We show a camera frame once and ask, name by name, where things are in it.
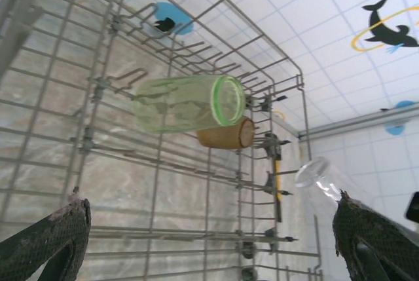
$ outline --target brown cup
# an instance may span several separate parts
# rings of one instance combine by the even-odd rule
[[[217,149],[243,149],[253,144],[255,123],[243,117],[234,126],[217,127],[196,132],[198,141],[204,147]]]

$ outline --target dolphin sticker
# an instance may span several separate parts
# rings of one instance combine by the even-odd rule
[[[408,35],[410,31],[408,26],[399,25],[397,26],[398,31],[394,31],[384,24],[384,21],[386,21],[387,18],[384,20],[381,19],[378,10],[384,6],[386,1],[387,0],[381,0],[377,4],[362,7],[365,10],[371,11],[371,16],[369,18],[370,28],[368,31],[374,35],[369,39],[365,39],[365,41],[393,45],[388,49],[389,53],[395,52],[400,47],[419,47],[418,41],[414,37]]]

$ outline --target whale sticker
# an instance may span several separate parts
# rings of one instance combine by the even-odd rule
[[[384,22],[388,21],[391,18],[396,17],[399,14],[402,14],[404,12],[408,12],[411,10],[419,10],[419,7],[410,7],[407,9],[403,9],[399,12],[396,12],[395,14],[392,14],[391,16],[388,16],[384,19],[381,19],[378,11],[384,6],[387,0],[381,0],[376,4],[373,5],[365,5],[362,8],[371,12],[370,18],[369,18],[369,28],[362,31],[359,35],[357,35],[352,40],[352,48],[354,50],[357,50],[359,52],[366,52],[368,50],[374,50],[376,48],[383,47],[384,45],[391,45],[387,52],[388,53],[394,53],[396,50],[398,50],[401,47],[419,47],[418,40],[416,40],[414,37],[409,35],[410,27],[406,25],[398,25],[397,31],[390,29],[388,26],[384,24]],[[357,46],[357,42],[359,39],[366,34],[367,32],[371,32],[373,37],[370,37],[368,39],[364,39],[364,41],[367,42],[377,42],[380,43],[374,47],[371,48],[359,48]]]

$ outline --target green glass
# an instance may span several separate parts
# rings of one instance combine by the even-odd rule
[[[234,77],[191,76],[142,83],[134,114],[149,132],[188,132],[232,126],[243,117],[245,96]]]

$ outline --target rack wheel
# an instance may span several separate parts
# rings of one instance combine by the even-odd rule
[[[242,280],[243,281],[257,281],[257,271],[252,267],[246,267],[242,269]]]
[[[253,242],[243,242],[242,255],[246,259],[252,259],[256,254],[256,245]]]

